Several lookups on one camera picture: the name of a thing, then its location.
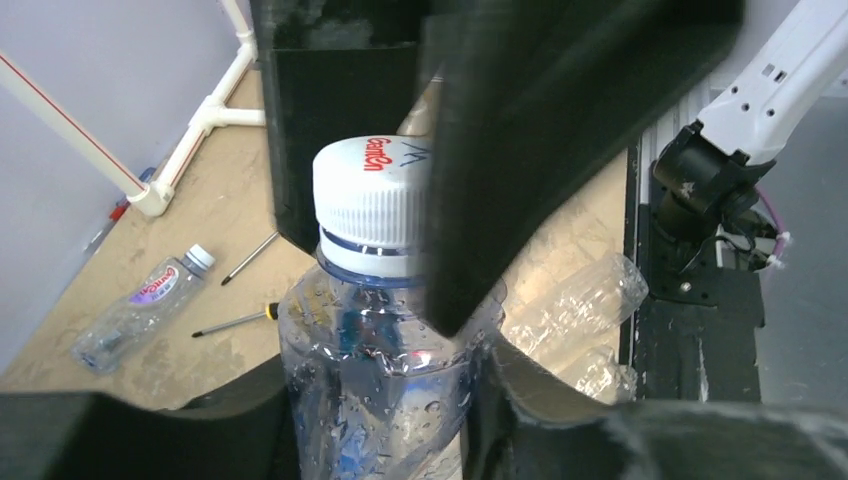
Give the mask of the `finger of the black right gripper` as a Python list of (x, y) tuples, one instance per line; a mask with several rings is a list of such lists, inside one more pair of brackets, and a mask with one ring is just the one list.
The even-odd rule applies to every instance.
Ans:
[(312, 162), (326, 145), (392, 134), (414, 102), (428, 1), (250, 4), (279, 234), (311, 254), (318, 243)]
[(456, 1), (426, 317), (461, 331), (540, 225), (729, 54), (741, 1)]

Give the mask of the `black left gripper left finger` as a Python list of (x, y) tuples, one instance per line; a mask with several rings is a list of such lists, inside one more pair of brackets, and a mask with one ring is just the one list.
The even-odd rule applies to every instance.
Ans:
[(278, 359), (178, 409), (145, 409), (94, 391), (4, 394), (1, 476), (267, 479), (285, 400)]

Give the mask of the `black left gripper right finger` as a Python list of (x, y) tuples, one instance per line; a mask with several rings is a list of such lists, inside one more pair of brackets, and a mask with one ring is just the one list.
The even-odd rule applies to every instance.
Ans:
[(463, 439), (468, 479), (843, 479), (847, 419), (754, 403), (597, 402), (495, 334)]

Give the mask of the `clear crushed bottle white cap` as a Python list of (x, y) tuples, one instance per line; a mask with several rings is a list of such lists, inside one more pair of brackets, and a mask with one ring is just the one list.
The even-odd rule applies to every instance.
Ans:
[(648, 293), (638, 267), (611, 253), (550, 286), (508, 318), (503, 334), (539, 365), (557, 372), (608, 339)]

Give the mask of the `clear bottle blue label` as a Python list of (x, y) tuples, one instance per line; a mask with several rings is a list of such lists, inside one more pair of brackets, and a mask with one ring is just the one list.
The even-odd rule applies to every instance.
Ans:
[(457, 479), (460, 431), (487, 333), (501, 326), (495, 284), (463, 333), (424, 319), (423, 137), (369, 135), (313, 162), (316, 265), (278, 306), (281, 357), (304, 479)]

